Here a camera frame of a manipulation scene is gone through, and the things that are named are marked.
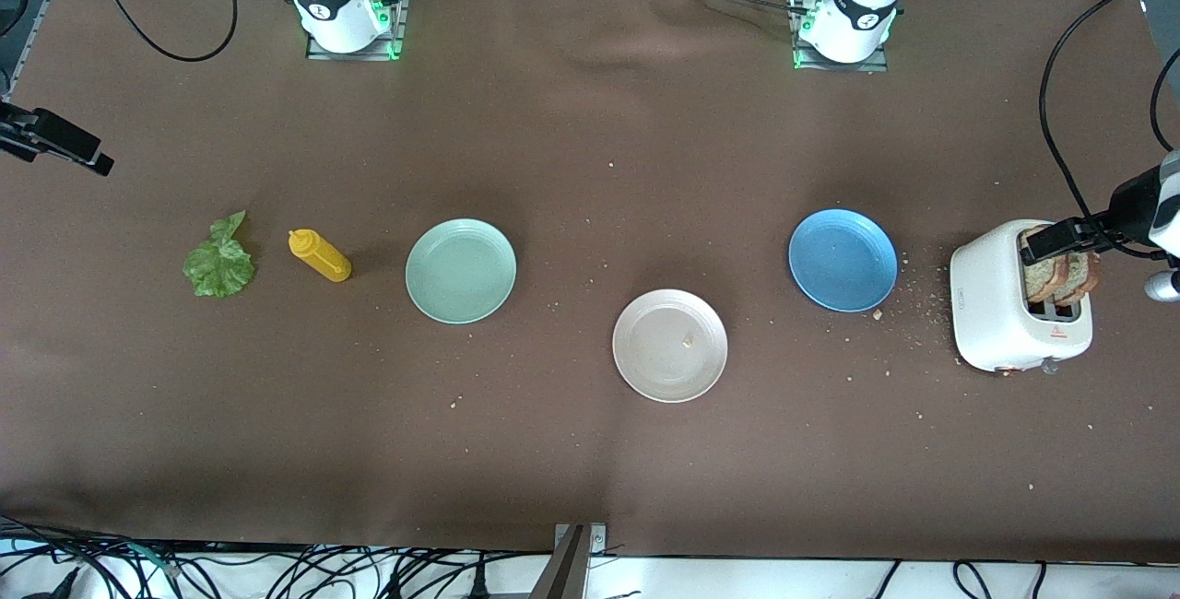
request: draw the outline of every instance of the white plate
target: white plate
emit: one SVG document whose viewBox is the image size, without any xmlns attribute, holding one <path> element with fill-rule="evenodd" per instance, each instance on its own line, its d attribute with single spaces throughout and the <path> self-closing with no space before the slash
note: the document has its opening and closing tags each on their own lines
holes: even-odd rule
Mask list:
<svg viewBox="0 0 1180 599">
<path fill-rule="evenodd" d="M 677 289 L 658 289 L 631 302 L 615 323 L 611 345 L 627 384 L 662 403 L 709 391 L 729 355 L 715 310 Z"/>
</svg>

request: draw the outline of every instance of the white floor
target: white floor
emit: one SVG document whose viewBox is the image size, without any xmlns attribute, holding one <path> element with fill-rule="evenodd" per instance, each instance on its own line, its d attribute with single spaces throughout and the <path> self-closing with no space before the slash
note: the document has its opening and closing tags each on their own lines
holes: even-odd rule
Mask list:
<svg viewBox="0 0 1180 599">
<path fill-rule="evenodd" d="M 250 560 L 249 554 L 214 555 L 222 561 Z M 339 568 L 355 557 L 337 557 L 330 562 Z M 455 555 L 454 561 L 473 561 L 473 555 Z M 503 560 L 487 565 L 487 585 L 493 593 L 527 592 L 540 575 L 548 560 L 544 555 L 530 555 Z M 117 560 L 107 560 L 111 570 L 135 597 L 140 587 L 130 566 Z M 212 577 L 223 599 L 263 599 L 275 579 L 287 570 L 290 560 L 269 558 L 248 566 L 224 567 L 202 562 Z M 867 599 L 873 597 L 889 561 L 840 561 L 840 560 L 735 560 L 735 559 L 676 559 L 676 558 L 594 558 L 586 582 L 586 599 L 609 599 L 634 593 L 637 599 Z M 150 562 L 144 562 L 145 573 L 151 573 Z M 22 598 L 35 592 L 50 592 L 74 565 L 54 564 L 48 558 L 35 559 L 18 566 L 0 577 L 0 597 Z M 355 584 L 355 597 L 367 598 L 376 593 L 389 578 L 393 560 L 379 570 L 366 570 L 349 577 Z M 995 599 L 1025 599 L 1031 597 L 1037 566 L 1012 562 L 984 562 L 977 568 Z M 435 567 L 431 573 L 415 578 L 402 591 L 405 599 L 424 584 L 446 573 L 447 567 Z M 974 578 L 963 573 L 964 584 L 978 597 L 983 597 Z M 299 598 L 324 579 L 322 573 L 312 573 L 301 579 L 290 592 Z M 446 588 L 441 597 L 465 598 L 471 591 L 472 572 L 465 572 Z M 421 597 L 434 597 L 439 585 L 432 586 Z M 183 597 L 202 597 L 202 592 L 181 582 Z M 1168 599 L 1180 593 L 1180 568 L 1141 567 L 1117 565 L 1050 565 L 1041 588 L 1041 599 Z M 74 585 L 71 599 L 107 599 L 106 586 L 98 574 L 84 567 Z M 156 574 L 144 597 L 159 599 L 175 594 L 165 582 L 164 574 Z M 353 590 L 345 584 L 324 587 L 314 599 L 353 599 Z M 904 562 L 890 582 L 886 598 L 926 599 L 964 598 L 951 578 L 950 562 Z"/>
</svg>

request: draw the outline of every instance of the plate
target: plate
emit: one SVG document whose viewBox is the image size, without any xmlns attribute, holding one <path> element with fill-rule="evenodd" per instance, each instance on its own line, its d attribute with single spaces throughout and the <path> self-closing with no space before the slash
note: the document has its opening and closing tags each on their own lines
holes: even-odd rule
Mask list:
<svg viewBox="0 0 1180 599">
<path fill-rule="evenodd" d="M 709 391 L 729 355 L 715 310 L 678 289 L 658 289 L 631 302 L 615 323 L 611 345 L 627 384 L 662 403 Z"/>
<path fill-rule="evenodd" d="M 897 251 L 872 218 L 824 209 L 804 218 L 787 248 L 795 283 L 818 304 L 852 314 L 885 302 L 897 283 Z"/>
<path fill-rule="evenodd" d="M 516 268 L 512 245 L 496 226 L 454 218 L 414 243 L 406 262 L 406 289 L 422 314 L 463 325 L 504 304 L 516 283 Z"/>
</svg>

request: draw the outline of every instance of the light green plate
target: light green plate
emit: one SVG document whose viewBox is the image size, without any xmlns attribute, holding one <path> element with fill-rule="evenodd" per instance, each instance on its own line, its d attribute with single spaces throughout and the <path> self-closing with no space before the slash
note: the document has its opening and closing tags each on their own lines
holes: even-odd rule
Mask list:
<svg viewBox="0 0 1180 599">
<path fill-rule="evenodd" d="M 516 254 L 509 238 L 474 218 L 434 225 L 406 262 L 409 300 L 422 314 L 452 325 L 491 316 L 514 283 Z"/>
</svg>

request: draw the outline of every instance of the blue plate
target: blue plate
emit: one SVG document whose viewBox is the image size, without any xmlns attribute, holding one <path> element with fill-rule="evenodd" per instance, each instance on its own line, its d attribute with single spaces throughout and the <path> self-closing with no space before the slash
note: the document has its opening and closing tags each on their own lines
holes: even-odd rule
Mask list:
<svg viewBox="0 0 1180 599">
<path fill-rule="evenodd" d="M 897 251 L 872 218 L 824 209 L 791 236 L 787 263 L 795 283 L 818 304 L 845 314 L 885 302 L 897 283 Z"/>
</svg>

